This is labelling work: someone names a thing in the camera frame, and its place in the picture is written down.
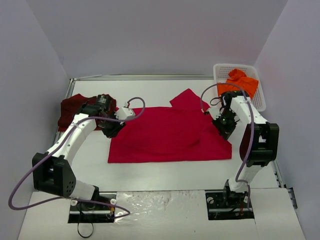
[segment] black wire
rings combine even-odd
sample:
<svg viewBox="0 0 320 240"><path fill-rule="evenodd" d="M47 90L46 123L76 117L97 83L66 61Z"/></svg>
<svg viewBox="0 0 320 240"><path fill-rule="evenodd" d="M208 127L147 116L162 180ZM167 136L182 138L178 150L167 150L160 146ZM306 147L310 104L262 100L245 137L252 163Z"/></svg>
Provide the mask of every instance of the black wire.
<svg viewBox="0 0 320 240"><path fill-rule="evenodd" d="M81 219L81 217L84 215L84 213L82 212L82 202L80 202L79 204L80 204L80 208L79 208L78 205L76 206L76 208L77 208L78 211L79 211L77 232L78 232L78 234L80 235L80 237L82 237L83 239L88 239L88 238L90 238L90 237L92 236L92 234L94 234L95 227L94 227L94 224L91 222L92 232L91 232L90 235L88 235L88 236L83 236L83 235L79 232L80 219Z"/></svg>
<svg viewBox="0 0 320 240"><path fill-rule="evenodd" d="M229 213L232 213L234 210L236 210L237 209L237 207L235 207L235 208L232 208L230 211L229 211Z"/></svg>
<svg viewBox="0 0 320 240"><path fill-rule="evenodd" d="M213 100L216 100L216 99L220 99L220 97L214 97L214 98L212 98L211 101L210 101L210 105L211 105L211 106L216 106L216 105L218 105L219 103L221 103L221 101L218 101L216 104L212 104L211 102L212 102Z"/></svg>

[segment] orange cloth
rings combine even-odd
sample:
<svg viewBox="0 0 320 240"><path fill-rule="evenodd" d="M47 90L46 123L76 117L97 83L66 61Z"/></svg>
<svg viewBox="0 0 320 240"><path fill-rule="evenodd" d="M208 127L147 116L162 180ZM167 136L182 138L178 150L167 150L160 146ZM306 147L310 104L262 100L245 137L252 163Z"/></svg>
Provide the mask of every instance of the orange cloth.
<svg viewBox="0 0 320 240"><path fill-rule="evenodd" d="M240 69L233 69L231 72L229 72L230 78L226 81L227 83L236 84L239 87L243 88L252 99L257 91L259 81L252 78L247 77L244 71L241 71ZM239 91L239 88L231 85L219 85L218 84L218 94L221 96L224 92L228 91Z"/></svg>

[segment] dark red towel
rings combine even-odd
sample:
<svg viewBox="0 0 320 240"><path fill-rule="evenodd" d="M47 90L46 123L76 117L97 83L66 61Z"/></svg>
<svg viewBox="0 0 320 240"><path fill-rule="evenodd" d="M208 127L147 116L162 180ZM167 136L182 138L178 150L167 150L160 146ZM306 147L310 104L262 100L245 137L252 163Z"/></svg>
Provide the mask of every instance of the dark red towel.
<svg viewBox="0 0 320 240"><path fill-rule="evenodd" d="M148 107L111 140L109 163L225 160L232 145L204 115L190 89L170 101L172 107ZM134 109L136 115L141 108Z"/></svg>
<svg viewBox="0 0 320 240"><path fill-rule="evenodd" d="M64 99L61 102L61 117L58 120L58 131L64 132L72 123L77 110L88 101L88 104L94 104L97 96L85 97L81 94L74 95L70 98Z"/></svg>

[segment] transparent plastic sheet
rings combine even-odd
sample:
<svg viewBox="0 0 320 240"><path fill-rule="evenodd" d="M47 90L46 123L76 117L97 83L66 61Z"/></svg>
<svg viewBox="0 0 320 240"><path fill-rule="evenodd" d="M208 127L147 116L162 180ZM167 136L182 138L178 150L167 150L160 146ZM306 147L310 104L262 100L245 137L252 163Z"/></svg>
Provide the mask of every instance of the transparent plastic sheet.
<svg viewBox="0 0 320 240"><path fill-rule="evenodd" d="M140 191L117 192L117 204L131 211L131 215L118 218L115 224L126 224L132 221L152 222L168 221L168 217L174 213L175 220L185 220L194 215L195 203L203 199L204 206L196 206L203 209L206 214L206 200L204 191ZM116 216L124 215L121 209L115 210Z"/></svg>

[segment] screw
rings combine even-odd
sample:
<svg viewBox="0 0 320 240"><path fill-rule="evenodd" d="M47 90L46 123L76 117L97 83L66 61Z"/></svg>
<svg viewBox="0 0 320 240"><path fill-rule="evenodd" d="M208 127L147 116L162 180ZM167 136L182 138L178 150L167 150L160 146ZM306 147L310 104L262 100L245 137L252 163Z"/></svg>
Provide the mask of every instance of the screw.
<svg viewBox="0 0 320 240"><path fill-rule="evenodd" d="M77 200L71 200L71 206L76 206L78 204L78 201Z"/></svg>
<svg viewBox="0 0 320 240"><path fill-rule="evenodd" d="M206 199L206 202L207 203L209 203L209 204L213 204L214 202L215 202L215 200L214 200L214 198L213 197L208 197L207 199Z"/></svg>
<svg viewBox="0 0 320 240"><path fill-rule="evenodd" d="M111 203L112 205L116 205L116 204L117 204L117 200L111 199L111 200L110 200L110 203Z"/></svg>

